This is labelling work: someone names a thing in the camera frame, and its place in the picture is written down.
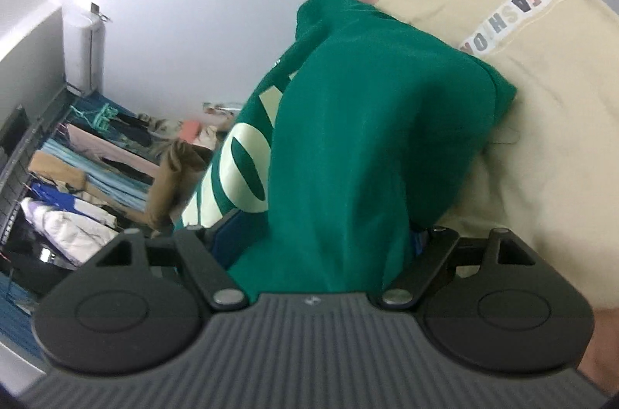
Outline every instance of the metal rack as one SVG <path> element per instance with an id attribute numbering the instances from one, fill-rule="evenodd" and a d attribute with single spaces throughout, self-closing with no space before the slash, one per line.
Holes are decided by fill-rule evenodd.
<path id="1" fill-rule="evenodd" d="M 19 202 L 26 195 L 26 185 L 30 182 L 28 165 L 32 156 L 51 134 L 55 124 L 66 116 L 73 101 L 75 95 L 63 87 L 52 98 L 43 115 L 30 124 L 7 157 L 0 172 L 0 246 L 6 243 L 17 217 Z"/>

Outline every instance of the metal screw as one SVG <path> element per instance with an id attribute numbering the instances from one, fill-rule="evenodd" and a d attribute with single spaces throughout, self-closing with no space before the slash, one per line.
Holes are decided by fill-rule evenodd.
<path id="1" fill-rule="evenodd" d="M 320 304 L 323 300 L 321 298 L 319 298 L 318 296 L 311 296 L 308 298 L 305 298 L 305 304 L 308 304 L 309 306 L 316 306 L 317 304 Z"/>
<path id="2" fill-rule="evenodd" d="M 383 294 L 383 303 L 387 306 L 405 306 L 413 300 L 413 294 L 402 288 L 392 288 Z"/>
<path id="3" fill-rule="evenodd" d="M 236 306 L 236 304 L 242 303 L 244 298 L 245 294 L 235 288 L 218 290 L 213 295 L 214 301 L 220 306 Z"/>

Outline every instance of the green hoodie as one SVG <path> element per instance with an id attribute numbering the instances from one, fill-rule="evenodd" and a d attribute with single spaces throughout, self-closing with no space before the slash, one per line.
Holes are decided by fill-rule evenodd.
<path id="1" fill-rule="evenodd" d="M 261 292 L 380 292 L 410 225 L 451 206 L 516 90 L 490 65 L 357 0 L 309 0 L 183 213 L 250 212 L 229 269 Z"/>

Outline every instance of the white cable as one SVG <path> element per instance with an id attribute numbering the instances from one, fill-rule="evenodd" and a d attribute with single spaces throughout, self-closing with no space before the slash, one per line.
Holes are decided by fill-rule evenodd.
<path id="1" fill-rule="evenodd" d="M 565 2 L 565 1 L 566 0 L 557 0 L 557 1 L 553 2 L 552 4 L 550 4 L 550 6 L 548 7 L 548 9 L 546 9 L 546 11 L 541 12 L 537 17 L 533 18 L 528 23 L 525 23 L 520 28 L 516 29 L 514 31 L 514 33 L 511 34 L 511 37 L 510 37 L 509 41 L 504 42 L 503 44 L 501 44 L 500 47 L 493 49 L 491 52 L 488 53 L 487 56 L 495 55 L 495 54 L 503 51 L 507 46 L 509 46 L 513 42 L 513 40 L 516 38 L 516 35 L 518 35 L 520 32 L 522 32 L 527 26 L 533 25 L 533 23 L 535 23 L 538 19 L 541 19 L 541 18 L 545 17 L 550 11 L 552 11 L 553 8 L 558 6 L 561 2 Z"/>

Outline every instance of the hanging clothes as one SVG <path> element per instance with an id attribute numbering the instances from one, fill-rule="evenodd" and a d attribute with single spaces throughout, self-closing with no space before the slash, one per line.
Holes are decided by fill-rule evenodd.
<path id="1" fill-rule="evenodd" d="M 183 140 L 171 145 L 161 161 L 146 203 L 151 228 L 163 229 L 172 224 L 171 215 L 176 208 L 185 207 L 211 157 L 211 150 L 193 147 Z"/>
<path id="2" fill-rule="evenodd" d="M 65 163 L 86 172 L 88 181 L 119 203 L 144 211 L 149 187 L 132 178 L 109 171 L 88 158 L 76 154 L 53 139 L 47 140 L 41 150 L 62 159 Z"/>
<path id="3" fill-rule="evenodd" d="M 98 222 L 32 198 L 21 202 L 26 220 L 76 266 L 84 264 L 117 233 Z"/>
<path id="4" fill-rule="evenodd" d="M 91 205 L 84 200 L 80 200 L 71 194 L 66 194 L 58 191 L 54 187 L 44 185 L 42 183 L 33 182 L 32 191 L 39 197 L 41 201 L 48 203 L 51 206 L 56 206 L 59 209 L 71 213 L 86 215 L 94 221 L 108 226 L 111 229 L 116 227 L 116 217 L 107 213 L 98 206 Z"/>
<path id="5" fill-rule="evenodd" d="M 40 257 L 45 249 L 54 256 L 50 254 L 46 261 L 42 261 Z M 75 266 L 26 220 L 21 209 L 17 211 L 15 223 L 4 245 L 3 253 L 10 259 L 11 266 L 19 269 L 22 272 L 21 276 L 24 276 L 22 279 L 20 273 L 14 272 L 15 278 L 22 281 L 20 283 L 22 286 L 26 285 L 28 290 L 36 294 L 44 294 L 44 289 L 49 288 L 48 284 L 54 285 L 60 281 L 59 277 L 62 278 L 67 271 L 75 269 Z"/>
<path id="6" fill-rule="evenodd" d="M 69 186 L 76 191 L 78 197 L 84 201 L 95 204 L 95 202 L 91 201 L 91 197 L 94 197 L 104 205 L 110 205 L 114 210 L 120 212 L 137 224 L 146 225 L 147 223 L 146 216 L 143 212 L 122 205 L 116 199 L 103 193 L 95 185 L 88 182 L 84 171 L 66 164 L 56 156 L 52 156 L 43 151 L 36 151 L 30 161 L 28 171 L 39 177 L 54 181 L 57 187 Z"/>
<path id="7" fill-rule="evenodd" d="M 183 121 L 178 121 L 174 119 L 154 119 L 145 114 L 140 114 L 140 117 L 143 118 L 148 123 L 149 133 L 151 135 L 155 135 L 156 137 L 163 138 L 165 140 L 175 140 L 176 138 L 181 138 L 185 141 L 186 138 L 181 136 L 181 132 L 186 123 Z M 195 124 L 200 124 L 199 122 L 190 122 L 189 126 L 195 127 Z"/>
<path id="8" fill-rule="evenodd" d="M 96 137 L 94 134 L 86 132 L 73 124 L 67 124 L 67 132 L 71 147 L 82 155 L 97 159 L 110 159 L 131 166 L 135 170 L 151 177 L 157 176 L 159 166 L 137 154 L 121 149 L 113 143 Z"/>
<path id="9" fill-rule="evenodd" d="M 102 157 L 101 162 L 118 170 L 126 177 L 133 178 L 134 180 L 145 183 L 146 185 L 153 185 L 153 177 L 148 176 L 146 173 L 139 172 L 128 164 L 120 163 L 119 161 L 108 159 L 107 157 Z"/>
<path id="10" fill-rule="evenodd" d="M 66 122 L 86 124 L 97 137 L 155 164 L 159 163 L 169 145 L 167 141 L 153 137 L 145 126 L 146 122 L 97 92 L 76 100 Z M 67 143 L 61 135 L 54 138 Z"/>

